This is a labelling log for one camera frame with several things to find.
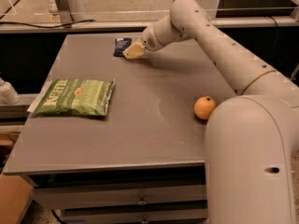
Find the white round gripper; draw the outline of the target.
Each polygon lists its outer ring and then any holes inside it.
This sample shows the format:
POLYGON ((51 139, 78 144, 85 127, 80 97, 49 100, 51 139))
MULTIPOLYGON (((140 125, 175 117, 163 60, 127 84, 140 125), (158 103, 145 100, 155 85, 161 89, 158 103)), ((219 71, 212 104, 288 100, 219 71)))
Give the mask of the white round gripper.
POLYGON ((127 60, 131 60, 143 56, 145 49, 149 51, 162 49, 164 47, 162 43, 163 34, 163 26, 153 23, 143 31, 142 39, 135 40, 122 54, 127 60))

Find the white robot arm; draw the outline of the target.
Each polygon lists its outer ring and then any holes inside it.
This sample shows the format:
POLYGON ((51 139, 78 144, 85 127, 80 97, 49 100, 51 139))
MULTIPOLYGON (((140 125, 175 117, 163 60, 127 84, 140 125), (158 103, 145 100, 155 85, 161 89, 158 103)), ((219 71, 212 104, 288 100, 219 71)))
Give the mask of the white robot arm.
POLYGON ((235 92, 206 125, 208 223, 297 224, 299 88, 215 27, 194 0, 176 0, 123 54, 133 59, 185 39, 198 43, 235 92))

